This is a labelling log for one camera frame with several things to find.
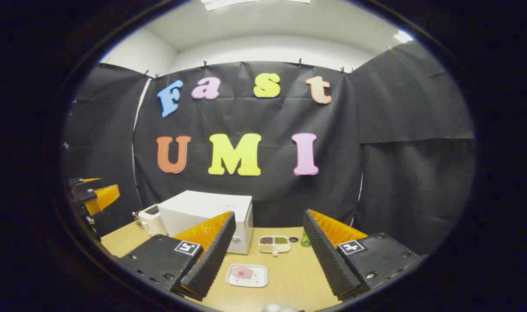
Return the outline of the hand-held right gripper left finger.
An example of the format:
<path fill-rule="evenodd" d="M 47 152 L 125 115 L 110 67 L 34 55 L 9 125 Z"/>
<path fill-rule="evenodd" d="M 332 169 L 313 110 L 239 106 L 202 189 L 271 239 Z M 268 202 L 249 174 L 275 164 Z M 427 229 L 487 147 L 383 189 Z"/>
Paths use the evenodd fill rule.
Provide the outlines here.
<path fill-rule="evenodd" d="M 234 212 L 226 211 L 174 237 L 154 235 L 116 261 L 149 286 L 202 301 L 221 268 L 234 231 Z"/>

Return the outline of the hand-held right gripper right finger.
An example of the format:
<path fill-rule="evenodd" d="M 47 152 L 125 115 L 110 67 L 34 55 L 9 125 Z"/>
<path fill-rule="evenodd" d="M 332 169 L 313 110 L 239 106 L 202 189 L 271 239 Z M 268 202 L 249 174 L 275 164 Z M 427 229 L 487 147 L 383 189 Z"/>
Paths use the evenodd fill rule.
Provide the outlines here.
<path fill-rule="evenodd" d="M 336 219 L 308 209 L 304 231 L 338 300 L 384 286 L 423 259 L 390 235 L 365 234 Z"/>

